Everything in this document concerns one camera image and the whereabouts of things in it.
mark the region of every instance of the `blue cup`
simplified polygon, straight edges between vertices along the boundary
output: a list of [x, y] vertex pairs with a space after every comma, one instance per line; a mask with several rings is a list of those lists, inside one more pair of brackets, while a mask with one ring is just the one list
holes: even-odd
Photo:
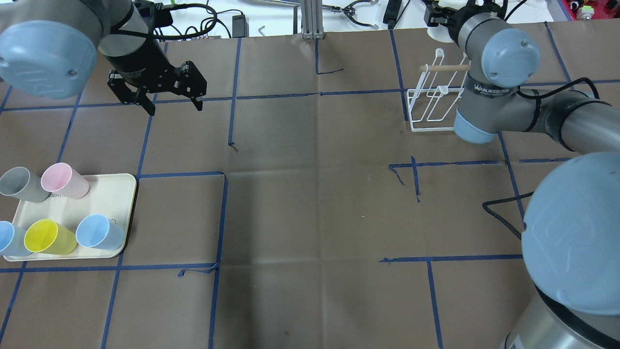
[[80, 246], [99, 250], [116, 250], [123, 245], [125, 232], [101, 214], [91, 214], [77, 226], [76, 240]]
[[0, 255], [27, 256], [32, 252], [24, 245], [26, 231], [5, 220], [0, 222]]

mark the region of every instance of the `pink cup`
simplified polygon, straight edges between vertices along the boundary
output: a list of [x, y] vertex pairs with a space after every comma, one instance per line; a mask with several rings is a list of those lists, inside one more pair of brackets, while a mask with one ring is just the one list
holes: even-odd
[[55, 163], [41, 176], [43, 189], [60, 196], [79, 199], [88, 193], [89, 184], [81, 174], [66, 163]]

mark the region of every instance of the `red object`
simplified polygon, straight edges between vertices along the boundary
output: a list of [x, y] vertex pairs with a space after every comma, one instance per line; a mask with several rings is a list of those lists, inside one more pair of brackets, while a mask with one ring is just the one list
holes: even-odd
[[[608, 0], [590, 0], [586, 2], [584, 6], [590, 6], [594, 8], [594, 16], [592, 16], [592, 19], [611, 19], [616, 15], [618, 11], [620, 11], [620, 8], [615, 10], [608, 9], [607, 6], [605, 6], [607, 5], [607, 1]], [[562, 5], [570, 14], [571, 19], [577, 20], [577, 12], [573, 12], [573, 10], [570, 9], [569, 1], [562, 0]]]

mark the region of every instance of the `tray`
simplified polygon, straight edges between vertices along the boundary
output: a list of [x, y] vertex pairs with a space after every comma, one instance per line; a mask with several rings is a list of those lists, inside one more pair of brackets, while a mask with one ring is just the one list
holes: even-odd
[[111, 258], [125, 247], [129, 219], [136, 192], [136, 178], [128, 173], [98, 174], [84, 176], [91, 188], [81, 199], [68, 197], [49, 197], [41, 203], [20, 201], [13, 218], [13, 224], [28, 229], [34, 222], [49, 218], [72, 232], [75, 232], [82, 219], [91, 214], [102, 214], [116, 220], [125, 232], [123, 245], [116, 250], [98, 250], [77, 245], [66, 256], [33, 253], [29, 256], [4, 256], [7, 261], [71, 260], [83, 258]]

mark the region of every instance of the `gray cup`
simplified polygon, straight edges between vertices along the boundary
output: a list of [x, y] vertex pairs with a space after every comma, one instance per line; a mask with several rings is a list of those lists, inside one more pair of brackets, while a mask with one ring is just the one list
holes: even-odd
[[41, 187], [41, 178], [26, 167], [14, 167], [0, 178], [0, 193], [16, 199], [42, 202], [50, 192]]

